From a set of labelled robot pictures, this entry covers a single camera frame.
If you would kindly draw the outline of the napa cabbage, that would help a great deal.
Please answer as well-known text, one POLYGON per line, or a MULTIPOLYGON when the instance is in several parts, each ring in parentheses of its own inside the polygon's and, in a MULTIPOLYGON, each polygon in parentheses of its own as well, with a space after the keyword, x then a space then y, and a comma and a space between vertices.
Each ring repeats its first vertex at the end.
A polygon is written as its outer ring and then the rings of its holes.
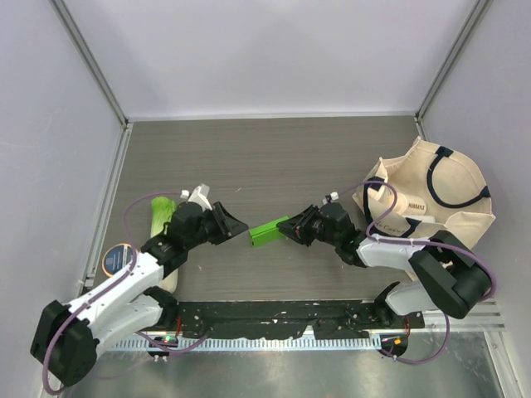
MULTIPOLYGON (((164 231, 165 224, 170 222, 176 209, 177 203, 169 197, 158 196, 151 201, 151 237, 155 237, 164 231)), ((158 286, 173 294, 178 286, 178 270, 174 270, 169 276, 160 282, 158 286)))

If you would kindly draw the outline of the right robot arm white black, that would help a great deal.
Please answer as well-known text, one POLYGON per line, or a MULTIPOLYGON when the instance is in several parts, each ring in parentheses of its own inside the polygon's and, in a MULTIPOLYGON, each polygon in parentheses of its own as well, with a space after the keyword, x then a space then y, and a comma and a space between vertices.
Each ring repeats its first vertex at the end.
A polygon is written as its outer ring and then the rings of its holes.
POLYGON ((448 231, 423 240, 365 235, 337 202, 309 206, 277 227, 300 245, 310 246, 318 240, 333 246, 347 265, 413 273, 415 280, 389 285, 374 301, 375 318, 386 328, 396 326, 406 315, 426 310, 462 319, 494 292, 493 276, 448 231))

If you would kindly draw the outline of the green paper box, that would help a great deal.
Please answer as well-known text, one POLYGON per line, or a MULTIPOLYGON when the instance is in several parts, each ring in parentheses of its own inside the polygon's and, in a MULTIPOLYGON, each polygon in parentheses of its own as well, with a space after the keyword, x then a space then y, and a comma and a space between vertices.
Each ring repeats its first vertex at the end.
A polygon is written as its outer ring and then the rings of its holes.
POLYGON ((288 216, 282 216, 279 219, 249 229, 251 246, 258 247, 271 243, 273 240, 281 239, 283 235, 280 233, 277 225, 288 219, 288 216))

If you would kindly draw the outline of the beige canvas tote bag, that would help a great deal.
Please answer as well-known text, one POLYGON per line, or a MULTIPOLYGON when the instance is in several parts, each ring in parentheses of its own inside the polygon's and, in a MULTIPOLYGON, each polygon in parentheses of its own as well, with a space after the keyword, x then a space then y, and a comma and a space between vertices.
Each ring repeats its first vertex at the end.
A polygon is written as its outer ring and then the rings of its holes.
POLYGON ((381 218, 372 232, 392 238, 424 239, 449 231, 473 248, 495 220, 486 181, 475 162, 463 153, 416 138, 398 158, 379 158, 353 200, 367 223, 381 218), (397 194, 407 196, 403 215, 393 211, 397 194), (408 215, 428 215, 421 223, 408 215))

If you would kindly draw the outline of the beige cap bottle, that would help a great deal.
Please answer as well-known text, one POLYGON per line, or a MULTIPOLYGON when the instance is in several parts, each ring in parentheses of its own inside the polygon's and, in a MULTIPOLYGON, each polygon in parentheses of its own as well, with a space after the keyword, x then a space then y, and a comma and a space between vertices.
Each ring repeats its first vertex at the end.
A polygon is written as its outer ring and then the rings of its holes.
POLYGON ((403 215, 406 213, 407 207, 408 207, 407 196, 399 192, 397 194, 397 199, 396 199, 395 206, 393 207, 393 211, 399 215, 403 215))

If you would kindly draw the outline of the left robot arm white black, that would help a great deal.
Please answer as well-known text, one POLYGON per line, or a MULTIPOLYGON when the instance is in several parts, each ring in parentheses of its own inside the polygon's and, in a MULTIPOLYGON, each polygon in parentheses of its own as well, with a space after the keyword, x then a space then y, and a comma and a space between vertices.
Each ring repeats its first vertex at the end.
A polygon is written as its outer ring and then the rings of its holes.
POLYGON ((169 330, 178 320, 178 301, 159 283, 187 261, 190 250, 205 243, 220 245, 247 229, 220 202, 202 206, 186 201, 114 276, 69 303, 50 302, 30 348, 42 364, 46 392, 56 394, 49 375, 64 387, 73 386, 127 336, 151 327, 169 330))

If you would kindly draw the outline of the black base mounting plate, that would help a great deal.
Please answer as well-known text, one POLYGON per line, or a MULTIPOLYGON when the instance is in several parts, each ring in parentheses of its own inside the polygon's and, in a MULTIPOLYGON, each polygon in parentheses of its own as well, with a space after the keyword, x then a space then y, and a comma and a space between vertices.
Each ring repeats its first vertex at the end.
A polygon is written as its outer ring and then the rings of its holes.
POLYGON ((299 339, 307 328, 314 337, 347 339, 367 337, 372 330, 422 329, 418 311, 393 315, 381 305, 362 300, 295 301, 188 301, 166 327, 146 328, 143 333, 180 332, 184 338, 288 340, 299 339))

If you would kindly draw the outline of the round blue yellow tin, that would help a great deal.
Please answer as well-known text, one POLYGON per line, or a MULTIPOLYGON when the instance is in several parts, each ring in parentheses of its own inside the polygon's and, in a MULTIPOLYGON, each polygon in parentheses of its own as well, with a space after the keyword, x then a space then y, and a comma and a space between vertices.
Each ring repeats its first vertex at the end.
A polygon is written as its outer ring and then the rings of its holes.
POLYGON ((101 269, 107 277, 122 270, 130 263, 133 256, 133 247, 127 243, 120 243, 109 248, 101 260, 101 269))

